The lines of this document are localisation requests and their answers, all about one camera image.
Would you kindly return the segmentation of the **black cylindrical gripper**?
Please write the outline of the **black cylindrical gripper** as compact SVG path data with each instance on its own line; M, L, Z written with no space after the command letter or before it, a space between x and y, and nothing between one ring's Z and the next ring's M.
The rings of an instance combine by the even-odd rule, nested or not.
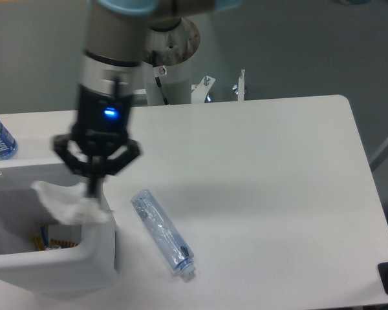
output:
M102 200L103 181L114 176L141 155L139 143L129 139L127 123L133 103L133 95L122 96L116 87L104 94L79 86L78 113L72 126L71 137L86 155L112 155L121 146L124 149L116 157L103 160L99 175L91 158L81 161L69 150L70 134L52 138L53 151L75 175L87 179L85 196Z

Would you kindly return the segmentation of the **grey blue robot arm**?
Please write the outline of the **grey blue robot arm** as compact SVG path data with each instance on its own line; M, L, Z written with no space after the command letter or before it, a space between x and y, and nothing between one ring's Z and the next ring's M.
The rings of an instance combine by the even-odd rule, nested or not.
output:
M90 2L76 121L68 134L53 139L54 151L70 171L86 179L86 198L100 199L103 179L140 155L127 123L149 25L240 5L241 1Z

